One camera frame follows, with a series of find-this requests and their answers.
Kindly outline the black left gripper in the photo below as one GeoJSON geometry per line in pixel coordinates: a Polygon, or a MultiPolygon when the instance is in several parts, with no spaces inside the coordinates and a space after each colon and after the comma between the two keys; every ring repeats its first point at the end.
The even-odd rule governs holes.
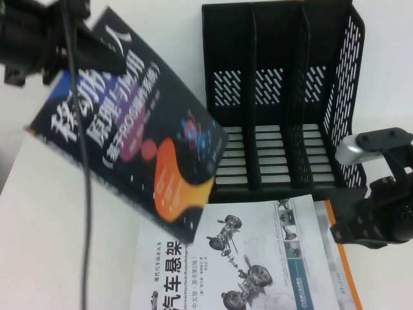
{"type": "Polygon", "coordinates": [[[104,44],[85,21],[90,17],[90,1],[53,1],[46,7],[46,42],[49,49],[41,65],[42,82],[49,85],[58,72],[77,64],[81,70],[125,74],[126,61],[104,44]]]}

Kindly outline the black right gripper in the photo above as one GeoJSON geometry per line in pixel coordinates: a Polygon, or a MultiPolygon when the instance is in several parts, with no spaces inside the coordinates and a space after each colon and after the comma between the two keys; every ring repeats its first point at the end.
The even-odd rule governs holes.
{"type": "Polygon", "coordinates": [[[369,249],[412,240],[412,176],[402,181],[386,177],[370,184],[370,196],[337,218],[331,229],[336,243],[356,243],[369,249]],[[351,231],[356,230],[356,237],[351,231]]]}

